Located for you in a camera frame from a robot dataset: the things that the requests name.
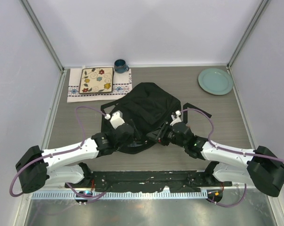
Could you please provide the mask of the black fabric backpack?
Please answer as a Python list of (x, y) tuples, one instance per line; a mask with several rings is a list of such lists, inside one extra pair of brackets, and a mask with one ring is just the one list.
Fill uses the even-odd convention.
[[(176, 97), (164, 91), (153, 82), (142, 82), (135, 86), (132, 91), (121, 99), (109, 102), (101, 106), (101, 111), (112, 107), (109, 115), (116, 111), (123, 113), (123, 120), (133, 120), (139, 132), (141, 132), (141, 147), (138, 151), (119, 151), (127, 154), (137, 154), (157, 144), (148, 140), (146, 135), (149, 132), (159, 129), (163, 124), (170, 124), (171, 115), (175, 111), (181, 111), (181, 120), (188, 122), (188, 109), (196, 109), (195, 106), (181, 102)], [(102, 119), (101, 132), (108, 131), (108, 121)]]

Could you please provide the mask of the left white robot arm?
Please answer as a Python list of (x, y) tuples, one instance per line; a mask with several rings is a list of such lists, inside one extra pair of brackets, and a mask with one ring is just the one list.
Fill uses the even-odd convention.
[(77, 161), (110, 155), (141, 138), (141, 132), (131, 123), (124, 123), (106, 132), (96, 133), (85, 141), (54, 149), (30, 147), (16, 164), (22, 192), (33, 193), (50, 179), (50, 172)]

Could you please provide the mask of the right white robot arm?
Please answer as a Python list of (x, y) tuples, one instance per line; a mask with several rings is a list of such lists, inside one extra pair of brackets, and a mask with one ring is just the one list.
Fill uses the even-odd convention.
[(192, 158), (212, 161), (214, 166), (207, 167), (209, 171), (204, 174), (204, 181), (209, 186), (238, 182), (277, 197), (284, 185), (284, 161), (266, 147), (253, 150), (221, 145), (194, 135), (184, 122), (165, 123), (147, 137), (164, 146), (170, 143), (180, 146)]

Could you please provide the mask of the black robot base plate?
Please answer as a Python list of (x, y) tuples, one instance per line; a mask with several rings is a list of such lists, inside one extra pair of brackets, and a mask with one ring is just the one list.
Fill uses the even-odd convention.
[(198, 192), (202, 187), (230, 187), (205, 171), (95, 171), (73, 188), (93, 188), (96, 192), (154, 193), (167, 186), (172, 193)]

